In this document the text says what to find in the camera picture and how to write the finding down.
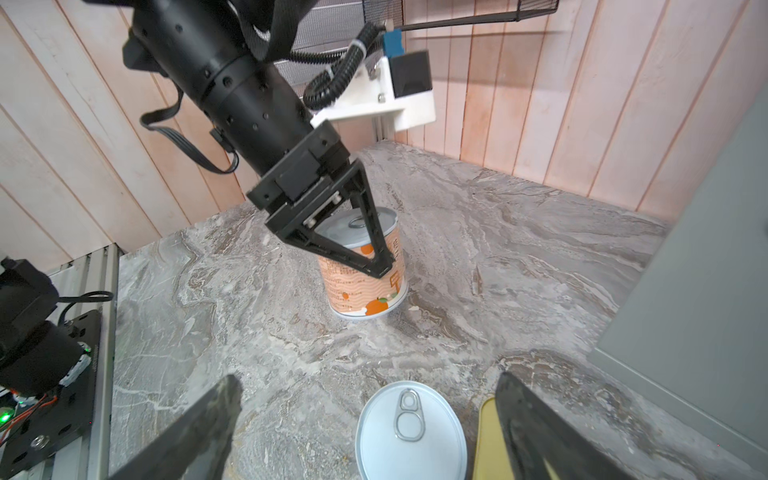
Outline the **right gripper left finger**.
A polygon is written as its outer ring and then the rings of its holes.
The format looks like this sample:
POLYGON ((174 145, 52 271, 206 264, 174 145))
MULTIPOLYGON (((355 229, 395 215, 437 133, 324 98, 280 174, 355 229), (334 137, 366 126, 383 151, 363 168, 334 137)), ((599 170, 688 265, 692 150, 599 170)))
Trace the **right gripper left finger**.
POLYGON ((113 479, 220 479, 231 452, 243 388, 226 375, 113 479))

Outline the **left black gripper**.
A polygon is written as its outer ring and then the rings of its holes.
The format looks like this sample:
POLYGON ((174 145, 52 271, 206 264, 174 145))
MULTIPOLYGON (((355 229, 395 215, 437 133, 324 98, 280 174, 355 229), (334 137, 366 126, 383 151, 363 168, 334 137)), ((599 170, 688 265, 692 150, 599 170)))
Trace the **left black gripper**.
POLYGON ((375 205, 364 165, 330 121, 290 150, 247 192, 284 243, 373 278, 393 268, 394 217, 375 205))

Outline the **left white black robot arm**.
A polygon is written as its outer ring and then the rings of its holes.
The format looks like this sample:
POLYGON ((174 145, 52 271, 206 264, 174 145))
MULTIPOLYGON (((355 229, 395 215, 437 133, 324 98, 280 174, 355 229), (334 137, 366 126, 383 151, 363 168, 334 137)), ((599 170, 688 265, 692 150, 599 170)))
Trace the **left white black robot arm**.
POLYGON ((126 67, 170 79, 212 122, 212 136, 259 175, 249 200, 284 243, 373 278, 394 264, 364 165, 329 122, 310 112, 274 65, 248 47, 246 14, 230 1, 135 1, 123 48, 126 67), (323 236, 345 202, 358 208, 371 256, 323 236))

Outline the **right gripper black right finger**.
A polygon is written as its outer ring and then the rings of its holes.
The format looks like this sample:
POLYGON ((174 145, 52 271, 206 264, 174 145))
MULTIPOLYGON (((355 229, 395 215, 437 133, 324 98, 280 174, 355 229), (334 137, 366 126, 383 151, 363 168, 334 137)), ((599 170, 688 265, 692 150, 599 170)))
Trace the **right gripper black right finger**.
POLYGON ((495 391, 507 456, 516 479, 630 479, 510 372, 495 391))

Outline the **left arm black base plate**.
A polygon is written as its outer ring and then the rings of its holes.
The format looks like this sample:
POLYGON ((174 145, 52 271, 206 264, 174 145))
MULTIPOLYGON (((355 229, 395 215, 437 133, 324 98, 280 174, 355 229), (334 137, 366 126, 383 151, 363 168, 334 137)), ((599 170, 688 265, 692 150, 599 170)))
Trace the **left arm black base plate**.
POLYGON ((42 405, 13 427, 5 440, 1 477, 9 479, 55 455, 91 430, 102 314, 90 310, 62 326, 49 324, 1 379, 42 405))

